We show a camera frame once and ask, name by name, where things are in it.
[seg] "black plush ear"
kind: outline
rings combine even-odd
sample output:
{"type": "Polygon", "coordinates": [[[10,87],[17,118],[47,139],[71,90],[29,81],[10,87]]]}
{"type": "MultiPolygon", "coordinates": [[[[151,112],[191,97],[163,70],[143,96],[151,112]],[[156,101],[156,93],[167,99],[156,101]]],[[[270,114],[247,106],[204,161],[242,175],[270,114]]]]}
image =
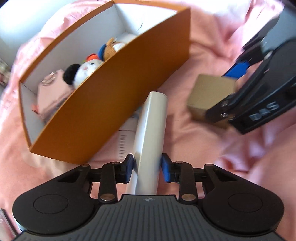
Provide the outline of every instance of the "black plush ear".
{"type": "Polygon", "coordinates": [[[66,69],[63,79],[68,85],[73,84],[75,75],[76,75],[80,66],[81,66],[81,64],[72,64],[66,69]]]}

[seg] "brown plush toy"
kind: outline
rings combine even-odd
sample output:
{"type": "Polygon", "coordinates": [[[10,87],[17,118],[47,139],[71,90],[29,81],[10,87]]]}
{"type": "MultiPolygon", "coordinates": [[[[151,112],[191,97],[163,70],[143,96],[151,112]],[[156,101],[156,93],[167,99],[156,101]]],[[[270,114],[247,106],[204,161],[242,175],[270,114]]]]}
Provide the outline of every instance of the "brown plush toy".
{"type": "Polygon", "coordinates": [[[125,45],[125,43],[118,42],[114,38],[111,38],[106,44],[101,47],[98,56],[101,60],[106,61],[114,56],[125,45]]]}

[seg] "pink bedsheet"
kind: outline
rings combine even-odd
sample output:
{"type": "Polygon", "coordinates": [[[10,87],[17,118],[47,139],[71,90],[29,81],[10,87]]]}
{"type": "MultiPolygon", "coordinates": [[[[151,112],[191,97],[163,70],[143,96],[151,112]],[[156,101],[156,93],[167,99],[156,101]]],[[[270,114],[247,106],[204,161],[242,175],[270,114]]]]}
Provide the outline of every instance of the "pink bedsheet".
{"type": "MultiPolygon", "coordinates": [[[[73,168],[28,151],[18,104],[17,82],[43,49],[64,29],[107,1],[79,0],[60,9],[40,33],[24,44],[12,69],[9,86],[0,105],[0,207],[12,217],[13,201],[23,192],[73,168]]],[[[191,57],[159,89],[169,98],[164,152],[173,161],[194,167],[215,163],[278,194],[285,214],[277,232],[296,240],[296,109],[244,136],[234,129],[223,131],[193,122],[186,101],[198,74],[222,75],[239,55],[240,48],[282,6],[272,0],[197,1],[171,0],[192,7],[191,57]]],[[[91,160],[93,168],[113,161],[117,134],[91,160]]],[[[93,197],[98,184],[94,185],[93,197]]],[[[198,185],[199,195],[203,192],[198,185]]],[[[119,195],[125,185],[118,185],[119,195]]],[[[160,177],[159,194],[177,194],[177,184],[160,177]]]]}

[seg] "blue plush part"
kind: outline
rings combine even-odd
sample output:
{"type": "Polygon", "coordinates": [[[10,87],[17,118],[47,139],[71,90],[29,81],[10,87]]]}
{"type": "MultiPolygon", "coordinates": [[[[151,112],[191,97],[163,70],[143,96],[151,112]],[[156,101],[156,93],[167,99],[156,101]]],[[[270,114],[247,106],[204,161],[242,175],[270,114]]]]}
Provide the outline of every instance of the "blue plush part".
{"type": "Polygon", "coordinates": [[[106,48],[106,44],[104,44],[101,48],[100,48],[100,50],[99,50],[99,52],[98,52],[98,57],[99,57],[99,59],[100,60],[102,60],[102,61],[105,61],[104,60],[104,52],[105,52],[105,48],[106,48]]]}
{"type": "Polygon", "coordinates": [[[237,62],[223,76],[239,79],[247,72],[249,67],[250,64],[247,61],[237,62]]]}

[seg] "phone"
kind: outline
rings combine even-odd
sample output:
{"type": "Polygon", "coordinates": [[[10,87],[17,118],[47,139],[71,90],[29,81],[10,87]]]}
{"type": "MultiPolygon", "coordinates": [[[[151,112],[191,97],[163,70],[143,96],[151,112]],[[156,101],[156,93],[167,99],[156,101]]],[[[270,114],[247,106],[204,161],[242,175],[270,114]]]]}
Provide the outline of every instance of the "phone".
{"type": "Polygon", "coordinates": [[[17,232],[4,209],[0,208],[0,241],[12,241],[17,232]]]}

